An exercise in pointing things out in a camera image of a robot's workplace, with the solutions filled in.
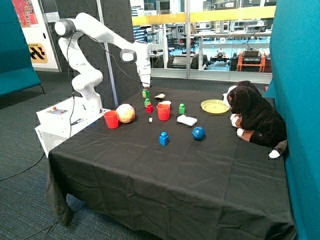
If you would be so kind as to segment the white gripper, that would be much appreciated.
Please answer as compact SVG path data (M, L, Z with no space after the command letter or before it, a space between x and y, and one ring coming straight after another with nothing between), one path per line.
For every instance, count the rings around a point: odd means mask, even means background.
M144 91L151 88L151 67L150 66L138 66L137 72L140 78L140 82L143 85Z

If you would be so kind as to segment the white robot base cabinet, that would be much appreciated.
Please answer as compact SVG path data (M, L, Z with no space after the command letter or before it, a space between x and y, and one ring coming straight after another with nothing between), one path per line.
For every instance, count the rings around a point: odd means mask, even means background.
M39 126L35 132L46 156L49 152L94 123L106 108L89 109L83 97L70 97L36 113Z

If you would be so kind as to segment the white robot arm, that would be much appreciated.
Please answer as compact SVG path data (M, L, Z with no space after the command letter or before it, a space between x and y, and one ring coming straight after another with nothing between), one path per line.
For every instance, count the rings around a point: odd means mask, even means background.
M94 116L103 112L101 97L94 90L94 87L102 82L103 74L87 61L80 49L78 39L83 35L98 43L113 44L120 48L122 62L135 63L143 87L148 89L151 86L150 50L146 42L131 43L84 12L79 13L75 19L58 20L54 28L60 36L58 44L65 59L72 69L79 72L71 84L81 94L80 107L85 110L86 114Z

